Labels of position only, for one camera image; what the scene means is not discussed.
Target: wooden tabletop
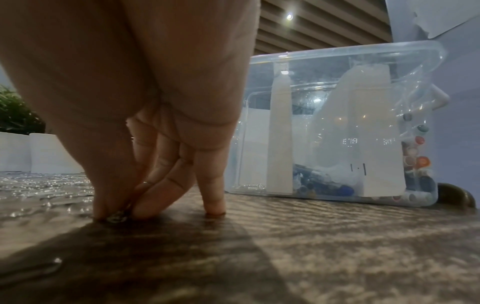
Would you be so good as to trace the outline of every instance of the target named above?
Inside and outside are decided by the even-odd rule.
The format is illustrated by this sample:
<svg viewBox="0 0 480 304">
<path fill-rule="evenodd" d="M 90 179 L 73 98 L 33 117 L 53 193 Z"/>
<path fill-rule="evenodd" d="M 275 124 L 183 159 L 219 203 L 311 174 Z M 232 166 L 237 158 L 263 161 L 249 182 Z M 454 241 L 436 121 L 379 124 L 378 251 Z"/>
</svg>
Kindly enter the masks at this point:
<svg viewBox="0 0 480 304">
<path fill-rule="evenodd" d="M 479 303 L 480 218 L 241 195 L 206 217 L 197 189 L 158 219 L 55 211 L 4 221 L 0 269 L 53 260 L 0 287 L 7 303 Z"/>
</svg>

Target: ceiling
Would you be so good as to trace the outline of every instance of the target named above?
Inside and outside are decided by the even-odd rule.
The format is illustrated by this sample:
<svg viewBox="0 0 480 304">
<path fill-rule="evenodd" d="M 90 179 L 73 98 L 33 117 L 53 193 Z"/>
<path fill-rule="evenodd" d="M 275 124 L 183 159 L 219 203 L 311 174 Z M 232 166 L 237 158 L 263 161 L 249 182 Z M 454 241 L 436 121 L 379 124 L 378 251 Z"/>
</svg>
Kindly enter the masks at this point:
<svg viewBox="0 0 480 304">
<path fill-rule="evenodd" d="M 262 0 L 254 54 L 387 42 L 385 0 Z"/>
</svg>

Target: white paper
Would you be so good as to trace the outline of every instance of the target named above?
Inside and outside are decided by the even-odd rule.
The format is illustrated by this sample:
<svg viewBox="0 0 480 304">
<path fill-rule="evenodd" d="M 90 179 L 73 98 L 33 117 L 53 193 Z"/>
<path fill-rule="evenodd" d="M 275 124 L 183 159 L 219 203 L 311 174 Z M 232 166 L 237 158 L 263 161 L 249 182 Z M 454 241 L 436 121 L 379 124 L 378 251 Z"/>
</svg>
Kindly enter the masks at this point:
<svg viewBox="0 0 480 304">
<path fill-rule="evenodd" d="M 432 39 L 480 16 L 480 0 L 408 0 L 414 22 Z"/>
</svg>

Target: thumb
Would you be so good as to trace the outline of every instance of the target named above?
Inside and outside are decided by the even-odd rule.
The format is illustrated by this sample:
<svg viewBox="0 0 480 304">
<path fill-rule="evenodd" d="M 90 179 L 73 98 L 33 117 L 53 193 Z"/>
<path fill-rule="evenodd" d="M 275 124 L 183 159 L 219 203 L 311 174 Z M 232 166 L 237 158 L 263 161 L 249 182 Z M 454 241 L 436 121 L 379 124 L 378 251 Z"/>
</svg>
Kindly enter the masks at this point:
<svg viewBox="0 0 480 304">
<path fill-rule="evenodd" d="M 90 118 L 87 125 L 60 122 L 53 128 L 94 187 L 94 218 L 125 209 L 140 178 L 126 122 Z"/>
</svg>

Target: container rim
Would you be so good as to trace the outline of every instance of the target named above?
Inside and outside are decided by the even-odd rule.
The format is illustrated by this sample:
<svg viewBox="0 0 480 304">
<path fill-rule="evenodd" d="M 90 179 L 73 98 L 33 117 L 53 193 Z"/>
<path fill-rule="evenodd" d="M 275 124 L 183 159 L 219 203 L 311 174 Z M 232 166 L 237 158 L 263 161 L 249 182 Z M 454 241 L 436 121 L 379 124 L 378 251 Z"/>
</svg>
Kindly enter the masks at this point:
<svg viewBox="0 0 480 304">
<path fill-rule="evenodd" d="M 431 60 L 429 64 L 425 66 L 425 68 L 430 71 L 436 69 L 445 60 L 445 57 L 447 56 L 447 51 L 441 45 L 441 43 L 437 41 L 426 40 L 257 55 L 251 57 L 250 64 L 254 65 L 271 62 L 289 62 L 299 59 L 313 59 L 335 56 L 403 53 L 411 51 L 436 51 L 438 53 L 438 57 L 436 58 L 436 60 Z"/>
</svg>

